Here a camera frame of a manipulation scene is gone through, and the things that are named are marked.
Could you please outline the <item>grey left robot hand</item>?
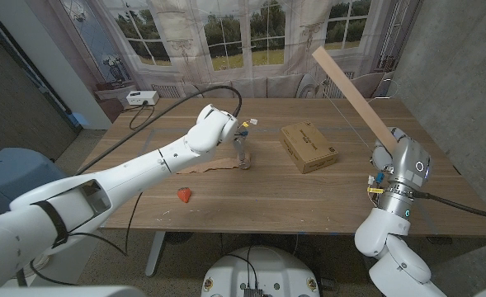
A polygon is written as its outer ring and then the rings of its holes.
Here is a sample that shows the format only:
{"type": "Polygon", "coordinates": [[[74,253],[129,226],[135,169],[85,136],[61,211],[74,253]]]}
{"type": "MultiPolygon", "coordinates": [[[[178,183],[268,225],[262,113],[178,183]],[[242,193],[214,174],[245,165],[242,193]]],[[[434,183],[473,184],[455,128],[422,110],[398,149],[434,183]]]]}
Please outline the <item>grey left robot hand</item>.
{"type": "Polygon", "coordinates": [[[250,154],[246,152],[244,144],[245,138],[243,136],[238,135],[234,138],[233,145],[238,154],[238,167],[246,170],[251,166],[251,158],[250,154]]]}

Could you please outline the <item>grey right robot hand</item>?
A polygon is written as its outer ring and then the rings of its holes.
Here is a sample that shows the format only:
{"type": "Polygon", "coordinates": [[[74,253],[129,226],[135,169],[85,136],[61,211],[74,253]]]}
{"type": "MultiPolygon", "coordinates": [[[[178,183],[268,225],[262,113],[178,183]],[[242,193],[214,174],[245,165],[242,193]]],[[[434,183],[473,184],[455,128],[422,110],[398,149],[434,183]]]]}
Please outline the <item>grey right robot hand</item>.
{"type": "Polygon", "coordinates": [[[398,182],[417,191],[429,178],[432,157],[418,141],[400,128],[389,127],[389,132],[397,140],[396,149],[391,153],[377,139],[371,163],[378,170],[389,174],[389,182],[398,182]]]}

